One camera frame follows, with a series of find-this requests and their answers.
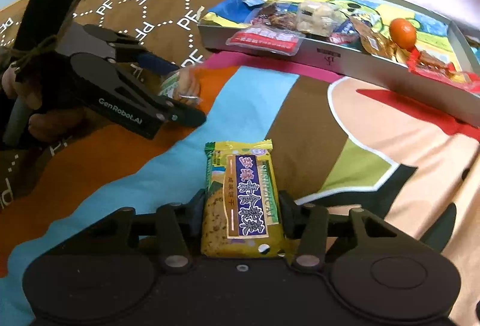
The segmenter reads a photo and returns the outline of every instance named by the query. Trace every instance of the yellow snack package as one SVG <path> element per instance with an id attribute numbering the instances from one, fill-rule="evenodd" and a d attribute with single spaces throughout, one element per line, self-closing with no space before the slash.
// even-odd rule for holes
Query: yellow snack package
<path id="1" fill-rule="evenodd" d="M 271 140 L 211 142 L 202 253 L 209 257 L 277 257 L 285 241 Z"/>

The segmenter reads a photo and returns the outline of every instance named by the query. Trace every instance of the red candy wrapper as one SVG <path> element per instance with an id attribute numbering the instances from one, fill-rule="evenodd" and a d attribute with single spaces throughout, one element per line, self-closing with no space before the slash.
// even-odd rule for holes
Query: red candy wrapper
<path id="1" fill-rule="evenodd" d="M 455 71 L 452 63 L 446 65 L 417 48 L 411 52 L 406 65 L 411 73 L 455 86 L 469 93 L 480 93 L 480 77 L 477 74 Z"/>
<path id="2" fill-rule="evenodd" d="M 226 44 L 293 56 L 304 37 L 300 32 L 257 24 L 235 33 Z"/>

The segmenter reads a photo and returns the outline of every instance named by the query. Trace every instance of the candy wrapper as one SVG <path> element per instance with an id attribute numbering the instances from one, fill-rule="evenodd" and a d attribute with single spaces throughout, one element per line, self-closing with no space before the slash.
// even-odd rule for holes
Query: candy wrapper
<path id="1" fill-rule="evenodd" d="M 480 93 L 480 77 L 477 74 L 455 71 L 452 63 L 445 64 L 426 51 L 414 48 L 406 65 L 411 73 L 455 86 L 470 93 Z"/>
<path id="2" fill-rule="evenodd" d="M 257 24 L 235 33 L 226 44 L 293 56 L 304 37 L 300 32 Z"/>
<path id="3" fill-rule="evenodd" d="M 360 41 L 365 51 L 383 58 L 396 60 L 397 45 L 393 41 L 380 33 L 372 31 L 368 25 L 357 18 L 350 17 L 350 21 L 360 35 Z"/>
<path id="4" fill-rule="evenodd" d="M 267 1 L 250 23 L 272 25 L 275 28 L 295 30 L 297 5 L 291 2 Z"/>
<path id="5" fill-rule="evenodd" d="M 369 28 L 372 28 L 380 20 L 379 15 L 376 15 L 374 13 L 368 13 L 363 10 L 354 10 L 351 13 L 351 17 L 361 21 Z M 329 40 L 334 44 L 349 44 L 358 40 L 359 37 L 360 35 L 353 26 L 352 21 L 350 20 L 350 18 L 347 18 L 342 24 L 340 24 L 339 27 L 337 27 L 333 31 L 333 33 L 329 37 Z"/>
<path id="6" fill-rule="evenodd" d="M 276 257 L 284 252 L 272 141 L 211 142 L 202 253 L 209 257 Z"/>
<path id="7" fill-rule="evenodd" d="M 297 30 L 328 37 L 344 20 L 338 6 L 327 2 L 305 1 L 298 6 Z"/>
<path id="8" fill-rule="evenodd" d="M 168 96 L 188 105 L 200 103 L 200 83 L 191 66 L 167 75 L 160 87 L 159 96 Z"/>

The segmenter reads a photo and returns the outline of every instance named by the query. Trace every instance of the silver box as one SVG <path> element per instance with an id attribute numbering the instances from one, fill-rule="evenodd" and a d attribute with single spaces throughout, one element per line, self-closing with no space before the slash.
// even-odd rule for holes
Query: silver box
<path id="1" fill-rule="evenodd" d="M 445 23 L 448 26 L 448 40 L 462 70 L 480 75 L 480 64 L 453 21 L 403 0 L 382 1 L 422 13 Z M 227 39 L 239 29 L 219 27 L 202 20 L 200 20 L 198 28 L 206 48 L 275 57 L 347 75 L 411 97 L 475 127 L 480 127 L 479 95 L 412 74 L 406 66 L 388 59 L 315 39 L 305 39 L 295 56 L 276 56 L 266 51 L 225 45 Z"/>

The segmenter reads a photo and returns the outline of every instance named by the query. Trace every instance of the small orange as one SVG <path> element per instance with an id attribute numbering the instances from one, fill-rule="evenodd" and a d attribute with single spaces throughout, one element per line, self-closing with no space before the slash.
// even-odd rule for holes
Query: small orange
<path id="1" fill-rule="evenodd" d="M 400 48 L 411 51 L 417 41 L 417 30 L 405 18 L 396 18 L 390 23 L 390 37 Z"/>

